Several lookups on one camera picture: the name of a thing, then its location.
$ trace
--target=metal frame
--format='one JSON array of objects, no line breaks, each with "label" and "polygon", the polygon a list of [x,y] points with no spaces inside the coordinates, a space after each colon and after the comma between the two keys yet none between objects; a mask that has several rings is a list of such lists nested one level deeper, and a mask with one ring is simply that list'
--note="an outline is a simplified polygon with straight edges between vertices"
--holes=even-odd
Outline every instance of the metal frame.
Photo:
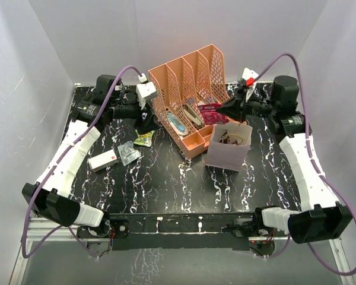
[{"label": "metal frame", "polygon": [[[38,242],[41,238],[47,234],[50,230],[58,226],[58,224],[47,220],[45,218],[31,218],[28,227],[28,241],[26,244],[27,252],[30,251],[33,242]],[[78,226],[71,227],[75,233],[78,231]],[[249,237],[249,240],[265,240],[265,237]],[[286,240],[286,237],[275,237],[275,240]],[[83,242],[108,242],[107,238],[82,238]],[[47,241],[52,242],[73,242],[75,241],[74,237],[71,235],[70,231],[67,228],[62,228],[57,230],[54,234],[50,236]],[[330,240],[330,246],[332,249],[333,257],[336,262],[336,266],[339,271],[349,271],[349,265],[344,254],[344,249],[341,243],[341,239]],[[18,257],[12,272],[9,285],[21,285],[21,282],[24,277],[24,273],[27,266],[27,259],[23,258],[21,250],[18,253]],[[354,285],[354,279],[352,276],[341,276],[343,285]]]}]

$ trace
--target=pink package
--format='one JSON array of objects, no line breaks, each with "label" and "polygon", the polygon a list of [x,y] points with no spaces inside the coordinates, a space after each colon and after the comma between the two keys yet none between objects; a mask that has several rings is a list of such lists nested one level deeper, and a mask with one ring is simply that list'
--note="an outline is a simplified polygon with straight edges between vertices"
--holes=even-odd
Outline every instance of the pink package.
[{"label": "pink package", "polygon": [[222,125],[229,121],[225,115],[216,112],[220,106],[219,103],[198,106],[206,125]]}]

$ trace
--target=orange plastic organizer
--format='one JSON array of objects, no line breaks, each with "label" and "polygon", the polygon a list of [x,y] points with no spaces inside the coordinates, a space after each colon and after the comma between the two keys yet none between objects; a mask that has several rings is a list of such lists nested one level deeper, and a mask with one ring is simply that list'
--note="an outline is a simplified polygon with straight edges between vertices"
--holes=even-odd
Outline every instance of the orange plastic organizer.
[{"label": "orange plastic organizer", "polygon": [[[214,45],[209,45],[149,70],[150,80],[157,89],[153,99],[154,112],[165,129],[188,159],[207,150],[212,125],[195,128],[183,111],[189,104],[201,116],[198,102],[222,103],[229,99],[225,90],[224,57]],[[167,112],[176,115],[189,134],[181,138],[170,126]]]}]

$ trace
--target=white box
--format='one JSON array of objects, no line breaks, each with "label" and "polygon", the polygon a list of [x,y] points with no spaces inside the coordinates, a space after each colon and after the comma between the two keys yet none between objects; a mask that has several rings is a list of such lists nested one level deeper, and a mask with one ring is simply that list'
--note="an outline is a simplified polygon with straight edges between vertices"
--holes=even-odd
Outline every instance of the white box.
[{"label": "white box", "polygon": [[111,166],[117,162],[117,157],[113,150],[106,151],[105,153],[99,154],[98,156],[88,159],[88,164],[93,171],[98,171],[100,169]]}]

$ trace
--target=marble tabletop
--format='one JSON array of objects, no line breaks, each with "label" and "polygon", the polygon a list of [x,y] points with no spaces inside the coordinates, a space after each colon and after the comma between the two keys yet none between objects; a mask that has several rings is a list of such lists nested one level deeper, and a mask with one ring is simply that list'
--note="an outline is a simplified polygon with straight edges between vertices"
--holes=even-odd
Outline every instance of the marble tabletop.
[{"label": "marble tabletop", "polygon": [[[256,95],[269,96],[270,86],[259,84]],[[92,88],[75,89],[70,114]],[[235,89],[236,84],[227,84],[229,95]],[[253,127],[252,145],[240,172],[205,166],[206,153],[186,159],[164,128],[155,132],[152,147],[135,146],[142,153],[137,161],[93,172],[88,158],[110,149],[118,155],[119,145],[137,138],[134,120],[114,120],[89,150],[70,199],[109,213],[250,212],[265,205],[299,210],[293,173],[267,120],[247,117],[247,121]]]}]

